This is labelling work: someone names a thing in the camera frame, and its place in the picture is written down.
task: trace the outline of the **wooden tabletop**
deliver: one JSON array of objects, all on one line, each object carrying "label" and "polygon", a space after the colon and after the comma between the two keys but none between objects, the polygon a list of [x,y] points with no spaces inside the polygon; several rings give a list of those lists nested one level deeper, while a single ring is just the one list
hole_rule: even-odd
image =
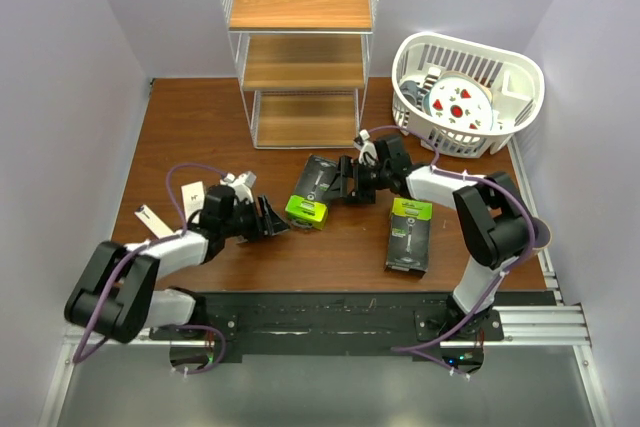
[{"label": "wooden tabletop", "polygon": [[[371,79],[364,127],[392,123],[391,81]],[[432,154],[416,139],[405,140],[414,161]],[[160,79],[154,84],[129,179],[120,206],[113,239],[139,242],[150,233],[133,212],[149,205],[167,224],[177,228],[164,187],[167,170],[180,162],[201,162],[239,174],[252,170],[258,177],[256,195],[266,194],[283,213],[300,172],[311,153],[337,159],[355,150],[255,150],[235,79]],[[470,173],[504,170],[514,174],[507,149],[477,160],[443,157],[439,166]],[[214,174],[179,171],[173,187],[203,180],[218,182]],[[392,194],[380,192],[368,206],[336,203],[329,210],[323,231],[292,230],[279,237],[226,248],[210,263],[188,267],[160,280],[158,288],[177,285],[195,291],[338,291],[423,290],[451,291],[459,282],[469,254],[454,211],[434,206],[429,271],[421,279],[386,272],[388,216]],[[543,290],[545,283],[537,259],[509,275],[504,289]]]}]

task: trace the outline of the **green box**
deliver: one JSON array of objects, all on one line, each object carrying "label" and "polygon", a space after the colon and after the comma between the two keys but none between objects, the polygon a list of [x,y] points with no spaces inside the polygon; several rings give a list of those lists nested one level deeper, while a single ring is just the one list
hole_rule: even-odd
[{"label": "green box", "polygon": [[422,276],[429,265],[433,206],[429,202],[393,199],[386,268]]},{"label": "green box", "polygon": [[311,155],[298,179],[285,212],[294,224],[301,227],[324,228],[330,201],[326,192],[338,170],[337,162]]}]

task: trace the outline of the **plate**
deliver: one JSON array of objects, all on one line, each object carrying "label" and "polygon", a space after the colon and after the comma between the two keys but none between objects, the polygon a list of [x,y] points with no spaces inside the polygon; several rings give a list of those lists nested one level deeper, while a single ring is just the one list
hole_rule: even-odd
[{"label": "plate", "polygon": [[493,107],[480,84],[467,77],[446,75],[433,84],[422,108],[452,128],[488,132],[493,128]]}]

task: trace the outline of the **purple cable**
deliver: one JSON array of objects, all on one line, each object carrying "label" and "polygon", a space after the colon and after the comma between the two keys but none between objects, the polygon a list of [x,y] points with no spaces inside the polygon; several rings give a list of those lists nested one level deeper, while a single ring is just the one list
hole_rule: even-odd
[{"label": "purple cable", "polygon": [[411,351],[411,353],[412,353],[413,355],[417,355],[418,357],[423,357],[423,358],[425,358],[425,359],[427,359],[427,360],[430,360],[431,362],[434,362],[434,363],[436,363],[436,364],[440,365],[441,367],[444,367],[444,368],[448,369],[449,371],[453,371],[453,372],[455,372],[456,374],[467,376],[467,378],[470,378],[470,377],[471,377],[471,376],[470,376],[469,374],[467,374],[466,372],[464,372],[464,371],[462,371],[462,370],[458,369],[457,367],[454,367],[453,365],[449,365],[449,364],[447,364],[446,362],[444,362],[444,361],[442,361],[442,360],[440,360],[440,359],[437,359],[437,358],[436,358],[436,357],[434,357],[433,355],[429,355],[429,354],[427,354],[427,353],[425,353],[425,352],[422,352],[422,351],[420,351],[420,350],[412,350],[412,351]]},{"label": "purple cable", "polygon": [[173,206],[178,211],[178,214],[180,215],[180,220],[182,221],[182,232],[179,233],[179,234],[173,234],[173,235],[169,235],[167,237],[162,237],[160,239],[155,239],[155,240],[151,240],[151,241],[145,242],[145,243],[139,245],[138,247],[136,247],[131,252],[128,252],[120,260],[120,262],[118,262],[116,264],[116,266],[114,267],[113,271],[111,272],[111,275],[107,279],[107,282],[106,282],[104,288],[102,289],[102,292],[100,293],[100,297],[98,298],[98,302],[96,303],[96,308],[94,309],[93,313],[91,314],[91,317],[89,318],[89,322],[87,322],[87,325],[86,325],[86,327],[84,329],[84,332],[82,333],[82,337],[80,338],[80,342],[78,342],[78,347],[76,348],[76,351],[74,352],[73,359],[72,359],[74,364],[79,364],[79,363],[84,362],[85,360],[87,360],[100,347],[102,347],[104,345],[104,343],[107,341],[107,338],[104,337],[97,344],[92,345],[91,347],[89,347],[88,350],[85,352],[85,349],[87,347],[87,342],[89,341],[89,336],[91,335],[91,332],[93,332],[93,329],[95,329],[96,324],[98,323],[98,317],[100,316],[100,313],[102,312],[102,309],[104,308],[104,304],[107,302],[107,298],[109,297],[109,292],[111,291],[111,288],[114,286],[114,284],[117,282],[118,277],[120,275],[120,272],[122,272],[122,270],[124,269],[125,265],[127,265],[127,263],[129,263],[129,261],[134,256],[136,256],[139,253],[147,250],[148,248],[153,247],[154,245],[162,244],[164,242],[177,240],[177,239],[181,238],[187,232],[187,220],[185,218],[184,213],[180,209],[180,206],[178,205],[178,201],[176,200],[176,197],[173,194],[173,191],[171,190],[171,176],[173,175],[173,173],[176,170],[179,170],[179,169],[182,169],[182,168],[185,168],[185,167],[196,167],[196,168],[200,168],[200,169],[209,170],[209,171],[212,171],[212,172],[215,172],[215,173],[219,174],[223,178],[227,176],[226,172],[224,172],[222,170],[219,170],[219,169],[216,169],[215,167],[211,167],[209,165],[204,165],[204,164],[196,164],[196,163],[192,163],[192,162],[186,162],[186,163],[183,163],[183,164],[175,165],[169,170],[169,172],[167,172],[167,176],[166,176],[166,179],[165,179],[165,186],[167,187],[167,192],[169,193],[169,199],[171,199],[171,203],[173,204]]},{"label": "purple cable", "polygon": [[218,365],[222,361],[222,359],[224,358],[224,353],[227,350],[227,339],[225,339],[224,335],[222,334],[222,332],[220,332],[215,327],[211,327],[209,325],[191,325],[191,324],[172,325],[171,327],[173,327],[175,329],[178,329],[178,330],[204,330],[205,332],[213,333],[213,335],[215,335],[216,337],[218,337],[220,339],[220,344],[221,344],[220,345],[220,353],[215,358],[215,360],[213,362],[210,362],[209,364],[207,364],[206,367],[203,367],[202,369],[199,369],[199,370],[186,370],[186,368],[185,368],[185,374],[186,375],[204,374],[205,372],[209,372],[216,365]]},{"label": "purple cable", "polygon": [[[492,182],[488,179],[485,179],[484,177],[477,177],[477,176],[473,176],[473,175],[465,175],[465,174],[460,174],[458,172],[450,172],[448,170],[442,170],[442,169],[438,169],[436,167],[436,162],[438,161],[438,159],[440,158],[440,152],[438,152],[438,149],[436,148],[435,145],[433,145],[433,142],[431,142],[429,139],[425,138],[424,136],[418,134],[417,132],[413,132],[409,129],[406,129],[404,127],[399,127],[397,125],[382,125],[379,127],[374,127],[373,129],[370,129],[368,132],[377,132],[379,130],[385,130],[385,129],[394,129],[394,130],[400,130],[400,131],[405,131],[405,132],[409,132],[410,134],[414,135],[415,137],[419,138],[420,140],[422,140],[423,142],[425,142],[429,147],[431,147],[431,149],[434,152],[434,157],[433,160],[431,161],[431,168],[433,169],[433,172],[438,174],[438,175],[442,175],[444,177],[449,177],[452,179],[460,179],[460,180],[473,180],[476,182],[479,182],[481,184],[485,184],[489,187],[491,187],[494,190],[497,190],[498,192],[500,192],[502,195],[504,195],[510,202],[513,203],[513,205],[515,205],[516,209],[520,212],[520,214],[522,215],[522,217],[524,218],[526,224],[527,224],[527,232],[529,235],[529,242],[527,243],[527,247],[525,248],[525,250],[522,252],[522,254],[520,254],[520,256],[515,260],[515,262],[513,262],[512,264],[508,265],[507,267],[505,267],[503,269],[504,275],[508,274],[509,272],[511,272],[511,270],[520,265],[521,263],[523,263],[525,260],[527,260],[529,258],[529,256],[531,255],[531,253],[533,252],[533,248],[535,245],[535,229],[533,227],[533,221],[531,220],[531,217],[529,215],[529,213],[527,212],[527,209],[520,203],[520,201],[518,199],[516,199],[516,197],[509,192],[508,190],[504,189],[503,187],[501,187],[500,185],[496,184],[495,182]],[[480,308],[480,306],[482,305],[482,302],[484,302],[484,300],[489,296],[489,294],[491,293],[491,291],[497,287],[501,282],[502,279],[504,278],[503,275],[498,275],[496,276],[496,278],[489,284],[489,287],[487,287],[487,289],[480,295],[480,297],[478,298],[478,301],[475,303],[475,305],[471,308],[471,310],[469,311],[469,313],[467,315],[465,315],[462,320],[460,320],[460,322],[458,322],[456,325],[454,325],[450,330],[448,330],[447,332],[445,332],[444,334],[436,337],[433,340],[430,340],[428,342],[424,342],[422,344],[418,344],[418,345],[412,345],[409,347],[392,347],[391,350],[393,352],[398,352],[398,353],[410,353],[410,354],[414,354],[414,355],[419,355],[421,357],[425,357],[429,360],[435,361],[436,363],[439,363],[447,368],[451,368],[450,365],[445,364],[444,362],[438,362],[438,359],[436,359],[435,357],[432,357],[428,354],[425,354],[424,352],[421,352],[418,349],[426,349],[429,347],[434,346],[435,344],[438,344],[440,342],[443,342],[445,340],[447,340],[448,338],[450,338],[451,336],[453,336],[456,332],[458,332],[462,327],[465,326],[465,324],[476,314],[476,312],[478,311],[478,309]]]}]

